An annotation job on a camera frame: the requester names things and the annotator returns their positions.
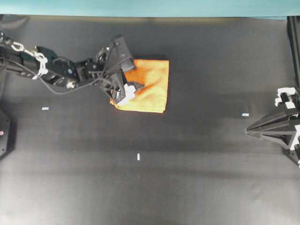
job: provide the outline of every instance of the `robotic arm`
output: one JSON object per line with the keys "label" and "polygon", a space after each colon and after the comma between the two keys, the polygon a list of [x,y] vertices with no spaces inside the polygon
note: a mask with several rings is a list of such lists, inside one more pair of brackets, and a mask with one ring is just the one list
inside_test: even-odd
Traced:
{"label": "robotic arm", "polygon": [[[127,82],[125,72],[135,69],[134,59],[121,35],[112,39],[94,57],[73,62],[42,46],[30,51],[0,31],[0,73],[39,79],[54,94],[67,94],[87,86],[97,85],[118,105],[134,98],[143,88],[136,82]],[[57,92],[51,86],[68,89]]]}
{"label": "robotic arm", "polygon": [[288,17],[288,34],[295,71],[295,86],[279,88],[276,108],[246,128],[246,134],[281,145],[300,167],[300,16]]}

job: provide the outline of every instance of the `black mat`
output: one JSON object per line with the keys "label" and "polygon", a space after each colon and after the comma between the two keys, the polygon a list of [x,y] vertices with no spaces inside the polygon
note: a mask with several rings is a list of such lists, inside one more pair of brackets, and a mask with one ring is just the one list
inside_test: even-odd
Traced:
{"label": "black mat", "polygon": [[137,58],[168,59],[170,75],[164,114],[8,76],[1,107],[16,132],[0,161],[0,224],[299,224],[300,170],[244,134],[293,86],[286,21],[34,16],[5,32],[73,60],[120,33]]}

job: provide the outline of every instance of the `orange towel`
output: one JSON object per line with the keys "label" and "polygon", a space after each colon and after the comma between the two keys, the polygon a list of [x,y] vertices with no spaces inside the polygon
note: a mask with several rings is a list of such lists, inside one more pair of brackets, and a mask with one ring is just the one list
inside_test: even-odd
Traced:
{"label": "orange towel", "polygon": [[139,112],[163,113],[167,103],[169,61],[135,60],[136,69],[125,73],[128,82],[138,82],[145,87],[135,93],[126,105],[110,103],[117,109]]}

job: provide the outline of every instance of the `white clip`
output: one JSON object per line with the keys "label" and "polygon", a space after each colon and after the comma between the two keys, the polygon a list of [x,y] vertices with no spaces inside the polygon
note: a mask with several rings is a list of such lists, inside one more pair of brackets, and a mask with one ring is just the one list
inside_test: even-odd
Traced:
{"label": "white clip", "polygon": [[286,93],[290,99],[290,101],[292,101],[292,99],[290,98],[291,95],[294,95],[296,93],[296,89],[295,88],[279,88],[277,90],[277,96],[278,98],[275,99],[275,106],[278,106],[278,103],[282,102],[282,99],[280,97],[281,93]]}
{"label": "white clip", "polygon": [[22,45],[19,42],[13,42],[13,44],[11,45],[12,49],[14,49],[16,52],[23,52],[24,51],[24,45]]}
{"label": "white clip", "polygon": [[48,69],[46,69],[46,63],[48,62],[48,59],[40,52],[35,52],[34,55],[36,60],[40,63],[38,74],[32,78],[33,80],[36,80],[39,76],[48,73]]}

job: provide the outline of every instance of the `metal chain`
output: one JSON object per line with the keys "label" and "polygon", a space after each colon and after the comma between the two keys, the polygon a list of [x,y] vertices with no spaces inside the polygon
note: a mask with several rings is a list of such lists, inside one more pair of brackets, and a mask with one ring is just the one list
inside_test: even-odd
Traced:
{"label": "metal chain", "polygon": [[48,62],[48,59],[41,52],[26,49],[24,45],[14,41],[10,37],[7,37],[2,31],[0,31],[0,45],[1,44],[11,46],[11,48],[16,52],[24,52],[32,56],[39,62],[39,70],[37,75],[32,78],[33,80],[36,80],[38,76],[42,76],[48,73],[48,69],[46,69],[46,63]]}

